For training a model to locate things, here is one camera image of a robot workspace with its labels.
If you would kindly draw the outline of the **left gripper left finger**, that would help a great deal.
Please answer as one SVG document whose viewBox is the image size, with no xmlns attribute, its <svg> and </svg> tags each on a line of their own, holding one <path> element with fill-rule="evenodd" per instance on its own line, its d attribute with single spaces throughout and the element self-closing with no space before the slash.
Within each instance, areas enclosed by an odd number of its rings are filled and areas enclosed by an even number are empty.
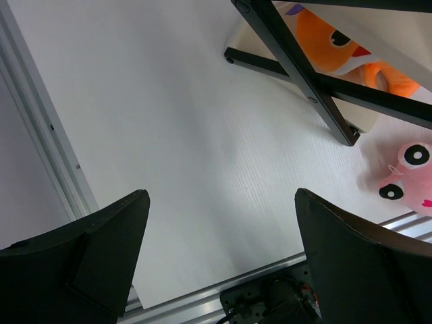
<svg viewBox="0 0 432 324">
<path fill-rule="evenodd" d="M 1 250 L 2 323 L 116 323 L 149 216 L 136 190 L 95 213 Z"/>
</svg>

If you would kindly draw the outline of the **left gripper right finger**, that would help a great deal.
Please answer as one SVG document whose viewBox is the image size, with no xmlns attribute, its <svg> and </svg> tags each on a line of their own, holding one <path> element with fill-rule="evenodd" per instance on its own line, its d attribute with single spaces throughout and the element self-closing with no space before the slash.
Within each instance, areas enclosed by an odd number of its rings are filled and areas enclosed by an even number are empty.
<svg viewBox="0 0 432 324">
<path fill-rule="evenodd" d="M 295 208 L 324 323 L 430 323 L 431 244 L 300 188 Z"/>
</svg>

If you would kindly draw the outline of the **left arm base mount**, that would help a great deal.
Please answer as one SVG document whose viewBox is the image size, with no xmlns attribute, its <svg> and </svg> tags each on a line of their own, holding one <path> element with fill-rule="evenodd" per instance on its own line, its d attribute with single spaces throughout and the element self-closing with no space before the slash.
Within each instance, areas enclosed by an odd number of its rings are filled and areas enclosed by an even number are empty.
<svg viewBox="0 0 432 324">
<path fill-rule="evenodd" d="M 315 291 L 290 275 L 255 279 L 220 295 L 219 323 L 322 323 Z"/>
</svg>

